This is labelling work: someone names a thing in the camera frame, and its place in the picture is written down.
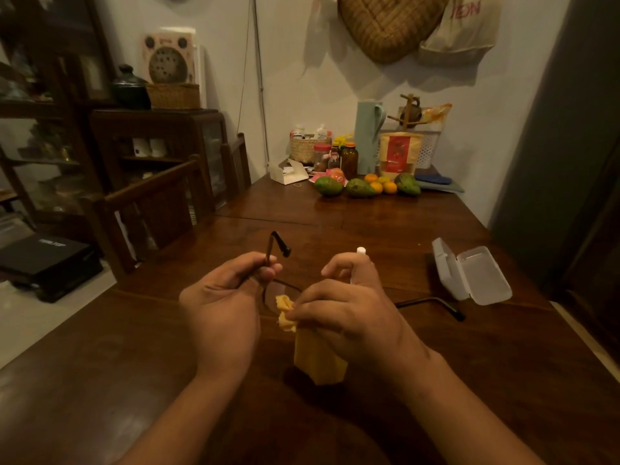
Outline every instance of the teal pitcher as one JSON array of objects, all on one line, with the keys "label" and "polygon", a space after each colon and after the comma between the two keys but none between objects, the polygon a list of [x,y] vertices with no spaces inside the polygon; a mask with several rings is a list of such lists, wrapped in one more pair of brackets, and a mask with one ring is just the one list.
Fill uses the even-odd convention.
[{"label": "teal pitcher", "polygon": [[357,103],[355,144],[360,154],[357,164],[358,174],[375,172],[379,150],[379,131],[385,120],[386,112],[382,102],[365,100]]}]

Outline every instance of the forearm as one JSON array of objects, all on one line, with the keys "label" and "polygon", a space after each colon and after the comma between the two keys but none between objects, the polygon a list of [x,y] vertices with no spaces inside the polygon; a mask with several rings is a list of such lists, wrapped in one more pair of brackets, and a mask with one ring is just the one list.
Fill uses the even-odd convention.
[{"label": "forearm", "polygon": [[407,406],[450,465],[542,464],[432,352],[422,374],[404,388]]},{"label": "forearm", "polygon": [[120,459],[118,465],[196,463],[238,381],[196,377]]}]

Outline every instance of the wooden chair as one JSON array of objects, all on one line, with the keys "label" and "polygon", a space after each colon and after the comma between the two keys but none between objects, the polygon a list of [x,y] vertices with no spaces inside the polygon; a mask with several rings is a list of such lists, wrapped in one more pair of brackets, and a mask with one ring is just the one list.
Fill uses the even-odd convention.
[{"label": "wooden chair", "polygon": [[136,267],[136,259],[131,255],[117,220],[117,212],[123,219],[141,218],[138,227],[142,232],[128,232],[127,236],[137,259],[143,260],[147,255],[145,248],[148,246],[148,234],[157,248],[162,249],[190,231],[192,222],[186,181],[196,220],[200,222],[213,212],[211,193],[205,185],[205,172],[199,156],[192,155],[186,163],[108,196],[80,199],[84,214],[117,281],[122,280]]},{"label": "wooden chair", "polygon": [[234,143],[222,145],[222,165],[226,179],[226,197],[231,201],[252,185],[244,134],[237,134]]}]

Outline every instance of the floor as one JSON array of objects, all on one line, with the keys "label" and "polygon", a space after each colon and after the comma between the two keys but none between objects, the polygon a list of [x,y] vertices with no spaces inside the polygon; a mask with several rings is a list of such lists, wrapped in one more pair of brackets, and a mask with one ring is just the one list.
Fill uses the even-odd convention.
[{"label": "floor", "polygon": [[[17,290],[8,282],[0,283],[0,368],[114,285],[112,272],[103,264],[102,273],[55,304],[40,302],[34,294]],[[609,354],[561,305],[551,304],[620,382],[620,367]]]}]

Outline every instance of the woven basket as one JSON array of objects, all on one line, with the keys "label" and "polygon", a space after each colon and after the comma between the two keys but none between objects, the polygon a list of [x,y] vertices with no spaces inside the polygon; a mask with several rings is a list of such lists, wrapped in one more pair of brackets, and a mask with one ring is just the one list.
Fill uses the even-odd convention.
[{"label": "woven basket", "polygon": [[146,84],[151,109],[200,109],[200,87],[189,83],[178,85]]},{"label": "woven basket", "polygon": [[338,0],[338,11],[371,60],[392,63],[418,48],[441,19],[448,0]]},{"label": "woven basket", "polygon": [[314,145],[331,144],[331,139],[291,139],[291,160],[305,164],[314,164]]}]

